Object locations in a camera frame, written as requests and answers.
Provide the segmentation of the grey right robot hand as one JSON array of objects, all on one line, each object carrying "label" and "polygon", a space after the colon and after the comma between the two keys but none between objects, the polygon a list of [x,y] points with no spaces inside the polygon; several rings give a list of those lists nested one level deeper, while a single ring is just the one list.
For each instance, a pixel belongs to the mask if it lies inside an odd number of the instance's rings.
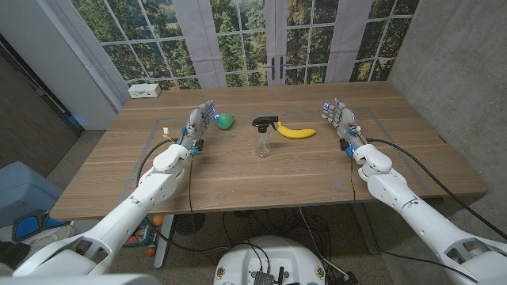
[{"label": "grey right robot hand", "polygon": [[334,101],[335,104],[323,105],[322,118],[336,129],[341,151],[352,157],[359,147],[367,143],[367,140],[361,133],[353,110],[337,98]]}]

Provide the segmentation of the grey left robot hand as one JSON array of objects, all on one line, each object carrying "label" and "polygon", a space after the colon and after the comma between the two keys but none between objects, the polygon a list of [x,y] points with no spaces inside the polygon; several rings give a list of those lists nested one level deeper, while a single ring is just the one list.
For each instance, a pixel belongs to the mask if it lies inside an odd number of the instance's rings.
[{"label": "grey left robot hand", "polygon": [[186,148],[191,155],[203,150],[204,133],[215,117],[214,101],[207,101],[190,112],[185,127],[182,128],[182,135],[177,144]]}]

